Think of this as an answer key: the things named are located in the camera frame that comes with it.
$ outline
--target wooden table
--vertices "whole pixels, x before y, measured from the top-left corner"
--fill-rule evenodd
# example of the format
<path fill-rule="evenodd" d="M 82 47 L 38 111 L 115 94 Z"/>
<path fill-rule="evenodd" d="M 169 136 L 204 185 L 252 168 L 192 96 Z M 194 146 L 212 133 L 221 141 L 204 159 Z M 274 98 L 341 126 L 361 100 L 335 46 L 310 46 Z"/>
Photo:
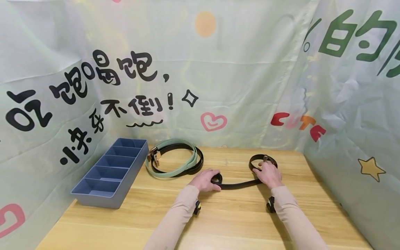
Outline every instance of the wooden table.
<path fill-rule="evenodd" d="M 283 172 L 283 182 L 330 249 L 372 249 L 354 227 L 304 156 L 293 151 L 201 148 L 204 169 L 220 169 L 224 183 L 253 179 L 248 160 L 269 154 Z M 189 150 L 167 152 L 160 168 L 183 164 Z M 118 210 L 81 206 L 76 200 L 37 250 L 142 249 L 153 230 L 193 178 L 155 179 L 143 166 Z M 266 212 L 270 191 L 265 185 L 217 193 L 201 193 L 202 210 L 187 224 L 176 249 L 293 249 L 276 214 Z"/>

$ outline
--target printed cloth backdrop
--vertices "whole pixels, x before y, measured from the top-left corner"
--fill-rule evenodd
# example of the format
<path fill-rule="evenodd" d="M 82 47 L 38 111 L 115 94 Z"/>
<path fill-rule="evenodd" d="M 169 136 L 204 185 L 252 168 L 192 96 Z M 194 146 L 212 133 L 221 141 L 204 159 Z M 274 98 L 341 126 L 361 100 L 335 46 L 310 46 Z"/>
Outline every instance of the printed cloth backdrop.
<path fill-rule="evenodd" d="M 128 137 L 303 152 L 370 244 L 400 249 L 399 11 L 0 0 L 0 248 L 34 249 Z"/>

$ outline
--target storage tray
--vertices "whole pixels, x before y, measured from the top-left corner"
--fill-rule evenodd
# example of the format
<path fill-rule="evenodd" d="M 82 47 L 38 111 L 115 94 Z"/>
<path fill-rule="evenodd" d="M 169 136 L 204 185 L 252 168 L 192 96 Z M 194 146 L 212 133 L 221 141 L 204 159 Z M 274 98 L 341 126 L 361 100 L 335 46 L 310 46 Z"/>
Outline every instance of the storage tray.
<path fill-rule="evenodd" d="M 148 152 L 147 140 L 117 139 L 71 194 L 85 206 L 119 209 Z"/>

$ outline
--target wavy line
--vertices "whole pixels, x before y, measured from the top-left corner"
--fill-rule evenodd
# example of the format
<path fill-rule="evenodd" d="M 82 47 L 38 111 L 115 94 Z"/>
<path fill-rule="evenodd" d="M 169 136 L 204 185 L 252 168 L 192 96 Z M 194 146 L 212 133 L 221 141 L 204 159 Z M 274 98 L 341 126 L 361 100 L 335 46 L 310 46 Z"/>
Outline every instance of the wavy line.
<path fill-rule="evenodd" d="M 151 127 L 151 126 L 153 126 L 154 124 L 161 124 L 163 122 L 163 120 L 161 120 L 161 121 L 159 121 L 159 122 L 151 122 L 150 123 L 150 125 L 147 125 L 146 123 L 142 123 L 141 125 L 139 125 L 139 124 L 133 124 L 132 126 L 129 126 L 129 125 L 126 125 L 128 128 L 133 128 L 133 127 L 139 127 L 139 128 L 141 128 L 141 127 L 143 127 L 143 126 L 148 126 L 148 127 Z"/>

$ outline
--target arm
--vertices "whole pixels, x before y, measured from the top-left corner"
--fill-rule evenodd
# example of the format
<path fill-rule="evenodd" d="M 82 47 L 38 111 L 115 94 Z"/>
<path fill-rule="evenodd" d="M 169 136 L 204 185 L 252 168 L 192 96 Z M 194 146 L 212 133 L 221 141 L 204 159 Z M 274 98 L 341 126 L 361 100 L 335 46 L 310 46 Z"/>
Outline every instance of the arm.
<path fill-rule="evenodd" d="M 271 193 L 276 213 L 298 250 L 329 249 L 286 186 L 272 188 Z"/>
<path fill-rule="evenodd" d="M 156 230 L 150 236 L 144 250 L 174 249 L 178 239 L 193 215 L 199 190 L 192 185 L 184 187 Z"/>
<path fill-rule="evenodd" d="M 175 203 L 168 210 L 156 230 L 144 246 L 144 250 L 172 250 L 193 215 L 199 192 L 220 191 L 218 185 L 211 183 L 211 178 L 219 173 L 211 168 L 200 172 L 184 187 Z"/>
<path fill-rule="evenodd" d="M 328 246 L 297 205 L 288 188 L 282 183 L 282 173 L 269 161 L 260 162 L 262 170 L 253 169 L 275 197 L 274 207 L 298 250 L 326 250 Z"/>

